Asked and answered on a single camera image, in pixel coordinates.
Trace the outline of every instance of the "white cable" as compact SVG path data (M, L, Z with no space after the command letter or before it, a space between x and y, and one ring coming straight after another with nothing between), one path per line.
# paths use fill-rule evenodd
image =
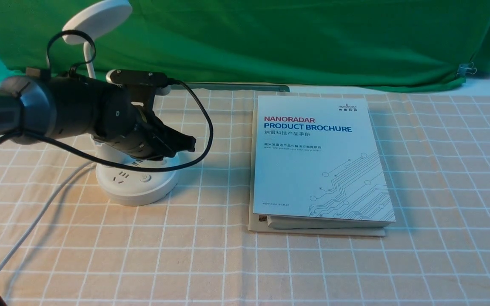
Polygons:
M28 236L31 234L31 232L33 231L33 229L37 226L37 223L39 223L39 221L41 221L41 218L46 213L48 207L52 204L52 202L54 201L54 199L56 199L56 196L58 196L58 194L60 193L60 191L62 191L62 189L74 178L74 176L76 176L77 173L79 173L82 169L86 168L88 165L90 165L92 163L93 162L90 162L89 161L89 162L86 162L86 163L80 165L79 167L77 167L73 171L73 173L71 173L58 186L58 188L56 188L56 190L54 190L54 192L50 195L50 198L45 203L45 206L43 207L43 209L41 210L41 212L39 213L39 215L37 215L37 217L35 218L35 220L33 220L33 223L29 226L29 228L26 230L26 232L22 235L22 237L18 240L18 242L16 242L16 244L12 247L12 249L5 256L5 258L3 259L3 261L1 261L1 263L0 263L0 272L5 267L5 265L9 262L9 260L12 258L12 256L14 256L14 254L20 248L20 246L23 244L23 242L28 238Z

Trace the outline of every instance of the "circuit pattern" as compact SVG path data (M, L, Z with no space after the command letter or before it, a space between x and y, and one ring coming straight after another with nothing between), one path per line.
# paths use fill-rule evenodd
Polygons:
M310 217L394 221L379 153L362 153L322 176L330 181L309 197Z

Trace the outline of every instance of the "metal clip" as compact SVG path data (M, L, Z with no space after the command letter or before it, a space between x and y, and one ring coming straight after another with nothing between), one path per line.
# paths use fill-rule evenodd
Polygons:
M474 67L474 63L470 62L468 64L460 64L457 70L458 75L475 75L478 72L478 68Z

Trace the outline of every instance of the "book cover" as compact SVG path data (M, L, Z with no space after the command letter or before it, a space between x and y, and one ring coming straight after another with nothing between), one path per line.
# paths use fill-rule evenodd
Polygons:
M362 99L259 96L253 213L394 222Z

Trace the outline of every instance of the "grid pattern tablecloth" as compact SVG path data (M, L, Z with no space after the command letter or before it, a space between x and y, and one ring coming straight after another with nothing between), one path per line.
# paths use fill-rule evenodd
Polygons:
M112 204L85 170L0 291L14 306L490 306L490 97L332 95L369 101L397 219L385 238L348 238L247 230L260 94L275 93L198 91L212 151L157 204ZM156 108L201 152L208 132L191 97L173 91ZM66 141L93 153L86 136ZM0 149L0 260L83 162L43 144Z

